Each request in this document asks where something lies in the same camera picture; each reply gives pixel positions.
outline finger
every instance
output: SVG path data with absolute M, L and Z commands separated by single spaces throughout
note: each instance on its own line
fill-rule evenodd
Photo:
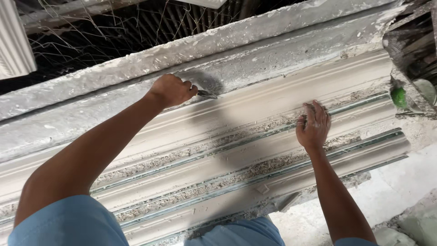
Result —
M 184 81 L 183 84 L 184 84 L 184 86 L 187 87 L 188 89 L 191 88 L 191 81 Z
M 323 109 L 323 114 L 322 114 L 322 125 L 327 126 L 327 120 L 328 119 L 328 112 Z
M 329 115 L 328 112 L 326 112 L 326 126 L 328 127 L 328 129 L 331 128 L 331 115 Z
M 198 88 L 197 86 L 193 85 L 193 87 L 190 89 L 190 91 L 188 92 L 188 94 L 190 94 L 191 97 L 194 97 L 195 95 L 197 95 L 198 92 Z
M 320 106 L 320 104 L 316 100 L 313 100 L 312 104 L 314 105 L 314 109 L 316 110 L 316 121 L 318 123 L 322 124 L 323 123 L 323 114 L 324 114 L 322 106 Z
M 305 119 L 303 116 L 299 116 L 298 122 L 296 124 L 296 136 L 301 136 L 303 134 L 305 126 Z
M 307 115 L 308 124 L 314 124 L 314 122 L 316 121 L 314 117 L 314 110 L 311 108 L 311 106 L 308 103 L 304 103 L 303 105 L 305 107 L 305 113 Z
M 182 79 L 179 78 L 178 76 L 176 76 L 176 75 L 174 75 L 174 74 L 168 74 L 168 75 L 171 75 L 171 76 L 173 76 L 174 78 L 176 78 L 178 81 L 182 82 Z

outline green object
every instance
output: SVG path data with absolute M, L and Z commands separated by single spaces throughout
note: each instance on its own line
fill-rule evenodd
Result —
M 402 109 L 407 108 L 407 100 L 405 90 L 403 88 L 396 88 L 391 92 L 393 103 Z

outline blue shirt sleeve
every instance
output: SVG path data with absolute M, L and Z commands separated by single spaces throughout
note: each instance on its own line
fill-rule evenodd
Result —
M 54 202 L 23 220 L 9 246 L 128 246 L 115 217 L 86 195 Z
M 285 246 L 276 226 L 265 217 L 215 226 L 184 246 Z
M 339 239 L 335 242 L 334 245 L 335 246 L 378 246 L 377 244 L 356 237 Z

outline hand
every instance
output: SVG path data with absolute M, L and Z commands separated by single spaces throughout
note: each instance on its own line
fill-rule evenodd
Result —
M 189 100 L 197 94 L 197 91 L 197 86 L 191 87 L 190 81 L 182 82 L 173 74 L 164 74 L 153 83 L 146 96 L 156 96 L 168 108 Z
M 313 100 L 312 103 L 315 112 L 309 104 L 304 103 L 306 125 L 305 117 L 300 116 L 296 127 L 298 141 L 307 152 L 308 150 L 323 149 L 323 144 L 331 127 L 331 116 L 328 112 L 316 100 Z

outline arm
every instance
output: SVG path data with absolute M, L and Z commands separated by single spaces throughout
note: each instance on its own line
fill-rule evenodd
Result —
M 21 192 L 14 226 L 41 208 L 74 195 L 89 195 L 94 180 L 129 141 L 164 108 L 196 95 L 197 87 L 172 74 L 155 81 L 138 102 L 77 138 L 36 169 Z
M 316 175 L 317 193 L 332 242 L 335 243 L 341 238 L 357 237 L 376 243 L 366 218 L 334 172 L 323 149 L 331 118 L 316 100 L 313 101 L 313 105 L 315 112 L 310 105 L 304 103 L 307 113 L 306 125 L 305 118 L 301 116 L 296 135 L 311 158 Z

